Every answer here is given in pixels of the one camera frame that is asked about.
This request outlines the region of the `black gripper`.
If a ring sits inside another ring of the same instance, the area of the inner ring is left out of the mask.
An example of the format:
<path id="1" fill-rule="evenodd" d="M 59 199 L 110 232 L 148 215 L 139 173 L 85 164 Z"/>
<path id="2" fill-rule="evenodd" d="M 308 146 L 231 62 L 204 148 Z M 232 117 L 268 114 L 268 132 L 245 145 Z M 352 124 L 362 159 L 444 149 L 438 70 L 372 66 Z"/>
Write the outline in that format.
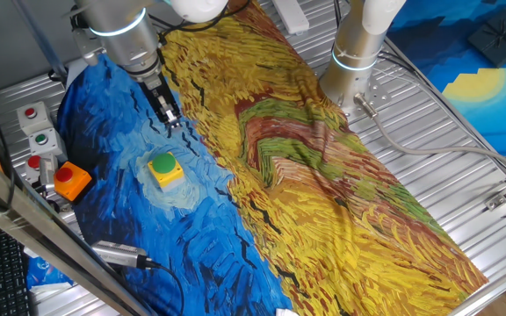
<path id="1" fill-rule="evenodd" d="M 145 77 L 140 86 L 159 120 L 166 127 L 180 127 L 180 109 L 173 96 L 167 96 L 165 99 L 162 77 L 160 75 Z"/>

